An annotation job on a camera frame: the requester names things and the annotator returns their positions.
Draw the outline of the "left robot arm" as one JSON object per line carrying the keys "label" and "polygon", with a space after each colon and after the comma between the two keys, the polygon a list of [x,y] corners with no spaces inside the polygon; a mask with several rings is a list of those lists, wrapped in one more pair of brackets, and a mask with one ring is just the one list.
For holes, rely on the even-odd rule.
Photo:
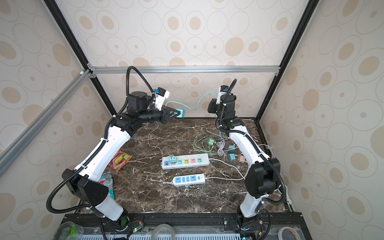
{"label": "left robot arm", "polygon": [[[130,92],[130,73],[135,71],[147,85],[151,94]],[[46,208],[52,214],[64,214],[77,209],[88,208],[99,217],[106,218],[119,225],[127,223],[128,218],[121,207],[111,197],[109,188],[100,183],[100,179],[113,157],[128,142],[144,123],[153,121],[162,124],[178,117],[180,111],[164,106],[170,93],[163,88],[153,89],[142,73],[134,66],[126,72],[126,98],[121,110],[106,124],[104,137],[94,150],[74,170],[65,170],[63,181],[47,198]],[[83,200],[83,205],[56,209],[53,199],[59,190],[67,186],[70,192]]]}

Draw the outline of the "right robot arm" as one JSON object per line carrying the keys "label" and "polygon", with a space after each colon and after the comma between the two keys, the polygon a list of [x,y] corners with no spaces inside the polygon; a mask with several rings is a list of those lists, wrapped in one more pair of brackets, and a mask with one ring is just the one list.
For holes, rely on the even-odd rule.
{"label": "right robot arm", "polygon": [[216,125],[237,145],[248,163],[245,177],[247,194],[240,205],[242,218],[250,219],[257,215],[265,203],[283,204],[287,198],[287,188],[280,173],[280,162],[267,155],[249,134],[243,121],[236,116],[237,97],[232,93],[237,80],[230,86],[222,85],[218,97],[212,99],[208,112],[217,115]]}

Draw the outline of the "teal charger plug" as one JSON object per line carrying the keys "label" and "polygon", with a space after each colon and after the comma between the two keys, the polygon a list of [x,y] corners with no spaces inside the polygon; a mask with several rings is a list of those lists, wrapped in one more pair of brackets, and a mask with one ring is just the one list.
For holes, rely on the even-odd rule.
{"label": "teal charger plug", "polygon": [[171,165],[175,165],[178,160],[175,156],[170,156],[169,161]]}

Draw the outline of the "white multicolour power strip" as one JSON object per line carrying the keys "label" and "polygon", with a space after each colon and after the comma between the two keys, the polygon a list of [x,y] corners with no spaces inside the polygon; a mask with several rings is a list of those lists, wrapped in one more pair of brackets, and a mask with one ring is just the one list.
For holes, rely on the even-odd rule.
{"label": "white multicolour power strip", "polygon": [[181,155],[175,156],[177,158],[177,163],[171,165],[168,157],[162,158],[162,169],[163,170],[172,170],[172,169],[184,169],[184,168],[195,168],[195,167],[206,167],[210,165],[210,160],[208,154],[194,154],[194,155]]}

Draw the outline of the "white blue power strip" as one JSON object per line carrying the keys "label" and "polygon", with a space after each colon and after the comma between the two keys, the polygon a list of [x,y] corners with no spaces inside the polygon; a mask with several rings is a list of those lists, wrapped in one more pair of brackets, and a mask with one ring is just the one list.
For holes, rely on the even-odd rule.
{"label": "white blue power strip", "polygon": [[174,177],[172,180],[172,184],[176,187],[200,185],[200,184],[204,184],[205,182],[206,182],[206,177],[204,174],[179,176],[179,177]]}

